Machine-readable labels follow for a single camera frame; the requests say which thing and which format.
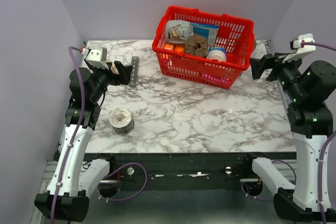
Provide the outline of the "grey weekly pill organizer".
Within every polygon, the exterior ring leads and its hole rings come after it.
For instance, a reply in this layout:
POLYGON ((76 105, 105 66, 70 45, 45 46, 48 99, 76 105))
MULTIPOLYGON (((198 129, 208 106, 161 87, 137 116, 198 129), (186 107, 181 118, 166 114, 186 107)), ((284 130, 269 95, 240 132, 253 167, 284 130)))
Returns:
POLYGON ((131 60, 132 71, 130 76, 129 87, 136 87, 137 77, 138 77, 138 66, 139 66, 139 57, 133 56, 131 60))

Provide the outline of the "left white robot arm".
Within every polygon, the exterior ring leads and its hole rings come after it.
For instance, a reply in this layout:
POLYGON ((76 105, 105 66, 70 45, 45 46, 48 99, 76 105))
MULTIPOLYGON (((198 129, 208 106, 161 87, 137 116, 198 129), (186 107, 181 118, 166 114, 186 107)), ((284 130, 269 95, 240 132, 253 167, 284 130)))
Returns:
POLYGON ((84 221, 93 191, 103 178, 112 179, 116 175, 116 166, 109 158, 94 159, 84 173, 81 169, 100 115, 100 98, 108 86, 127 86, 131 73, 132 66, 119 61, 107 63, 106 68, 88 65, 71 72, 71 97, 57 167, 46 191, 37 194, 34 202, 52 222, 84 221))

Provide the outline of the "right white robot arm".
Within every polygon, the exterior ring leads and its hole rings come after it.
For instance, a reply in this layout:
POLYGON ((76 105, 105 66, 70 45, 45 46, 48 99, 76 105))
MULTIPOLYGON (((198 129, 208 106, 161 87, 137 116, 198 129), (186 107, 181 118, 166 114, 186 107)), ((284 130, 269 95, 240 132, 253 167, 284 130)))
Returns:
POLYGON ((335 90, 335 67, 322 60, 314 61, 304 73, 302 61, 285 62, 281 56, 266 54, 251 58, 253 79, 270 70, 268 81, 277 80, 290 99, 287 117, 296 145, 296 181, 289 182, 268 158, 243 162, 242 173, 258 177, 273 195, 279 218, 294 222, 335 221, 327 181, 329 144, 335 137, 333 116, 325 100, 335 90))

